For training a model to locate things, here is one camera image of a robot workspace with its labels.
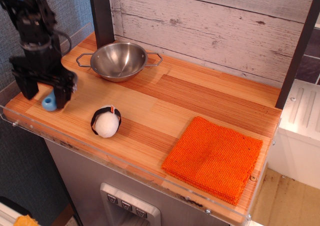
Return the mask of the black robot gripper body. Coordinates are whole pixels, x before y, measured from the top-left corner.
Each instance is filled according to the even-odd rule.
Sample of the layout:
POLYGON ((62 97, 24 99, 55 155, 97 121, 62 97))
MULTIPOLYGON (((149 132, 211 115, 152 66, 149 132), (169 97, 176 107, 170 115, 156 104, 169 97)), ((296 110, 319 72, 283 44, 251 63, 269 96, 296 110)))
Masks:
POLYGON ((45 44, 21 42, 23 56, 10 57, 13 75, 33 75, 37 83, 52 87, 77 83, 74 72, 61 62, 62 52, 58 39, 49 39, 45 44))

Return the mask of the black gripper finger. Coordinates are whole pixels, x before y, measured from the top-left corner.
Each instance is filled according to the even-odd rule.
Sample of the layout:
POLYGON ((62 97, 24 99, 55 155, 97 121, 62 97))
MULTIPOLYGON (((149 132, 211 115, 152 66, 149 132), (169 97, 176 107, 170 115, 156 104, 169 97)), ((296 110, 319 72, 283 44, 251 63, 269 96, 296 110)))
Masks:
POLYGON ((58 109, 63 109, 65 104, 71 99, 72 93, 77 90, 77 84, 72 82, 66 85, 56 85, 53 87, 56 106, 58 109))
POLYGON ((33 75, 15 75, 15 80, 25 98, 31 100, 38 92, 38 82, 33 75))

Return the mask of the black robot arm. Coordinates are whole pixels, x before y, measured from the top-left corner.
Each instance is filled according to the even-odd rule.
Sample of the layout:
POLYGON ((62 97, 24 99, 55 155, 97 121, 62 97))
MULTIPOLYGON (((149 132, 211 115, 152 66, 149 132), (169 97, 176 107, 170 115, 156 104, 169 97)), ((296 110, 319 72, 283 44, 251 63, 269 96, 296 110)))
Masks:
POLYGON ((22 94, 32 99, 38 83, 53 87, 56 106, 64 108, 77 88, 76 75, 62 65, 59 36, 69 36, 55 29, 54 12, 47 0, 0 0, 19 32, 24 56, 11 57, 12 73, 22 94))

